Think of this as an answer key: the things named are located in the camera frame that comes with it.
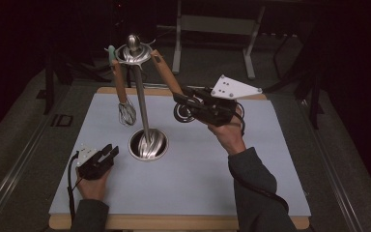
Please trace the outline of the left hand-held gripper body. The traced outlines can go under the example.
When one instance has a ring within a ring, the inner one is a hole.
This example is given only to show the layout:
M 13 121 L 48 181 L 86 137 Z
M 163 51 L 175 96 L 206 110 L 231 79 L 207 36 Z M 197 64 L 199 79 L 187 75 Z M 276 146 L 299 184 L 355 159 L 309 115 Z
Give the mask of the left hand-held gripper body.
M 101 157 L 102 149 L 90 148 L 85 144 L 78 150 L 77 171 L 79 175 L 86 180 L 99 179 L 107 170 L 109 170 L 114 160 L 110 161 Z

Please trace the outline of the person's left hand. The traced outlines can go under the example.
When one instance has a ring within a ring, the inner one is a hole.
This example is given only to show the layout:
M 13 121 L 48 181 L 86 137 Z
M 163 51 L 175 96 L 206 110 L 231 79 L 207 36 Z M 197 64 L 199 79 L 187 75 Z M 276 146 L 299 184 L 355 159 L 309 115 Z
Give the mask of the person's left hand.
M 110 170 L 107 170 L 99 179 L 86 180 L 79 173 L 77 175 L 76 186 L 83 199 L 102 201 L 106 192 L 106 183 Z

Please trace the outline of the grey metal stand frame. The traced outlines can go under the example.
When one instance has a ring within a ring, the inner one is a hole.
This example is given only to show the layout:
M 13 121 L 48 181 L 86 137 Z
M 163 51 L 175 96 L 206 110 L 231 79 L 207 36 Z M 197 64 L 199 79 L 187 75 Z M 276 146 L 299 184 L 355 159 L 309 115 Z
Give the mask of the grey metal stand frame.
M 205 32 L 226 35 L 242 35 L 249 37 L 249 44 L 243 48 L 243 60 L 248 79 L 256 77 L 251 53 L 255 41 L 259 35 L 266 7 L 260 6 L 255 19 L 226 18 L 216 16 L 183 14 L 183 0 L 176 0 L 176 32 L 174 55 L 171 71 L 174 74 L 180 72 L 182 58 L 182 32 Z

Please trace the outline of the black floor bracket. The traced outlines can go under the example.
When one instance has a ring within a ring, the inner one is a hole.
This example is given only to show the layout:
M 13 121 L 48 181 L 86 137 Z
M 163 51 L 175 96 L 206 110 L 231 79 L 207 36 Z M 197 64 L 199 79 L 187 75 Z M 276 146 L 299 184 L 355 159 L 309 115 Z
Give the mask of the black floor bracket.
M 73 122 L 72 115 L 55 114 L 50 126 L 51 127 L 70 127 Z

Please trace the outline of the steel utensil rack stand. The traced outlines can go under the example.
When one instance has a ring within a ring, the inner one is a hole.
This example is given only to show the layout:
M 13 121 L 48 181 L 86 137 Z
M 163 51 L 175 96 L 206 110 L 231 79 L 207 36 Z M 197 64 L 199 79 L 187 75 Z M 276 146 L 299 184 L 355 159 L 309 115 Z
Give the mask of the steel utensil rack stand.
M 116 48 L 110 45 L 108 61 L 114 75 L 118 98 L 120 123 L 130 127 L 136 123 L 136 110 L 128 98 L 122 66 L 132 69 L 135 76 L 135 89 L 140 109 L 142 129 L 135 132 L 128 142 L 129 152 L 138 160 L 152 161 L 161 158 L 168 148 L 166 134 L 149 126 L 145 92 L 141 77 L 141 65 L 151 59 L 152 48 L 148 43 L 141 43 L 137 35 L 128 35 L 126 43 Z

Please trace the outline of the person's right hand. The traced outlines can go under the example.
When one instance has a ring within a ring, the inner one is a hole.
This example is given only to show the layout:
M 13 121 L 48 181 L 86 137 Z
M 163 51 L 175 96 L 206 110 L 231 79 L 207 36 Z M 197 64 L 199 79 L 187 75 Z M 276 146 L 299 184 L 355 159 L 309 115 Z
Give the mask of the person's right hand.
M 242 134 L 243 123 L 240 120 L 241 114 L 242 111 L 237 106 L 236 115 L 233 116 L 229 124 L 220 127 L 208 125 L 208 129 L 216 136 L 218 142 L 229 156 L 246 150 Z

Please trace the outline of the wooden handled steel ladle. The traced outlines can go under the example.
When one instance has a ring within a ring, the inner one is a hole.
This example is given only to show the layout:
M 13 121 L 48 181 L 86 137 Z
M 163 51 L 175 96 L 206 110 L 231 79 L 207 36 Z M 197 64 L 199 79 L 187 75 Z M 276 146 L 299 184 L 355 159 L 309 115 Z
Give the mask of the wooden handled steel ladle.
M 180 123 L 190 123 L 194 120 L 190 110 L 186 107 L 187 97 L 184 95 L 177 79 L 171 72 L 161 54 L 155 49 L 151 52 L 153 63 L 164 83 L 173 95 L 175 101 L 174 118 Z

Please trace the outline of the black metal stand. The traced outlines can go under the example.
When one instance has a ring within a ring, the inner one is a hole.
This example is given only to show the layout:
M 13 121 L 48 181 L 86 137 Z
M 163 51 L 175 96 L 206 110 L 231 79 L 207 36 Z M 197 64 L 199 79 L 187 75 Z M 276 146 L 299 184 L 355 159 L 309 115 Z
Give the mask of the black metal stand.
M 286 87 L 287 85 L 297 82 L 297 87 L 294 91 L 294 96 L 297 101 L 300 101 L 308 107 L 308 119 L 311 126 L 317 130 L 318 127 L 318 112 L 319 112 L 319 97 L 322 73 L 317 68 L 312 68 L 295 73 L 293 65 L 284 75 L 280 74 L 277 67 L 276 55 L 282 49 L 287 41 L 294 37 L 294 34 L 287 34 L 284 36 L 282 43 L 272 56 L 272 61 L 275 66 L 277 76 L 280 81 L 268 88 L 269 92 L 273 92 Z

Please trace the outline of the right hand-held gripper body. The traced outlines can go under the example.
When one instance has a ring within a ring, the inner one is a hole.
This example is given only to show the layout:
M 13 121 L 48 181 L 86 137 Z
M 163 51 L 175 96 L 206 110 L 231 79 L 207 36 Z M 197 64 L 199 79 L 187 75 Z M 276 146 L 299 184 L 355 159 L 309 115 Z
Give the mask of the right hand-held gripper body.
M 222 75 L 213 88 L 205 87 L 207 97 L 197 99 L 203 104 L 202 109 L 191 108 L 191 115 L 202 122 L 223 126 L 232 120 L 236 113 L 237 100 L 261 95 L 263 90 L 238 80 Z

